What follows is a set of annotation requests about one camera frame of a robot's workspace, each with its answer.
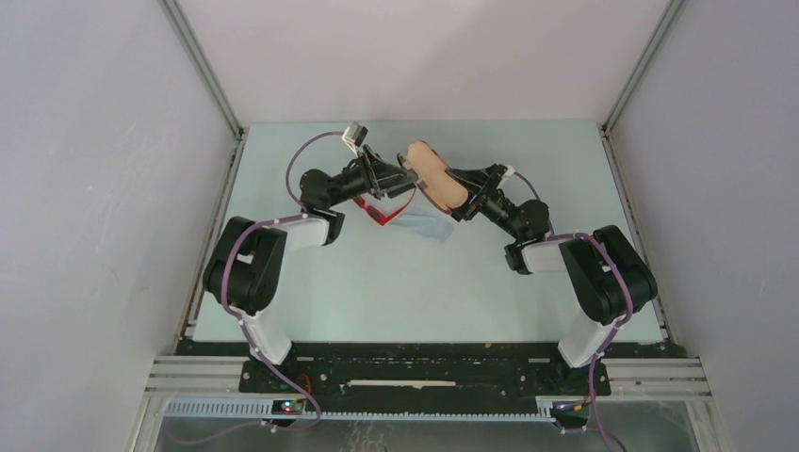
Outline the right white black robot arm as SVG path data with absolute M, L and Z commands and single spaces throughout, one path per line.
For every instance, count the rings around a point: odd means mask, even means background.
M 555 234 L 546 203 L 533 197 L 515 204 L 505 196 L 501 185 L 514 176 L 509 167 L 446 169 L 445 174 L 459 189 L 449 209 L 455 219 L 481 214 L 512 237 L 505 248 L 512 271 L 567 274 L 580 311 L 557 345 L 547 378 L 557 392 L 575 392 L 586 380 L 584 367 L 599 361 L 615 335 L 657 296 L 651 269 L 615 225 L 590 234 Z

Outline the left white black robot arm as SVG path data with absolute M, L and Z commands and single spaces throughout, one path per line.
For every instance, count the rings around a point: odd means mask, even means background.
M 232 217 L 206 264 L 204 291 L 233 316 L 254 357 L 264 362 L 261 379 L 275 392 L 286 392 L 298 379 L 298 367 L 286 356 L 292 341 L 271 303 L 285 255 L 333 244 L 345 216 L 334 207 L 358 197 L 393 198 L 416 185 L 417 175 L 362 146 L 336 175 L 307 170 L 300 179 L 298 214 L 253 221 Z

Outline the light blue cleaning cloth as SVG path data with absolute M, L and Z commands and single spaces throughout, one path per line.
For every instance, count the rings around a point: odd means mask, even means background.
M 442 215 L 419 207 L 403 212 L 391 225 L 437 244 L 445 243 L 454 232 L 454 225 Z

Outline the red sunglasses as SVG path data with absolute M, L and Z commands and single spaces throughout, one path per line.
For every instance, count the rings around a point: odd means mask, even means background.
M 403 212 L 411 205 L 417 193 L 417 187 L 413 186 L 409 189 L 403 189 L 400 193 L 404 196 L 408 193 L 406 199 L 392 208 L 380 206 L 374 202 L 369 202 L 364 196 L 356 196 L 352 201 L 363 210 L 367 216 L 380 226 L 386 226 L 393 220 L 399 218 Z

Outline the brown plaid glasses case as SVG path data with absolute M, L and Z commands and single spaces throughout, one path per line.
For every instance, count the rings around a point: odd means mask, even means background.
M 467 189 L 448 174 L 450 166 L 425 141 L 415 141 L 397 159 L 404 169 L 416 174 L 416 184 L 438 210 L 451 214 L 466 203 Z

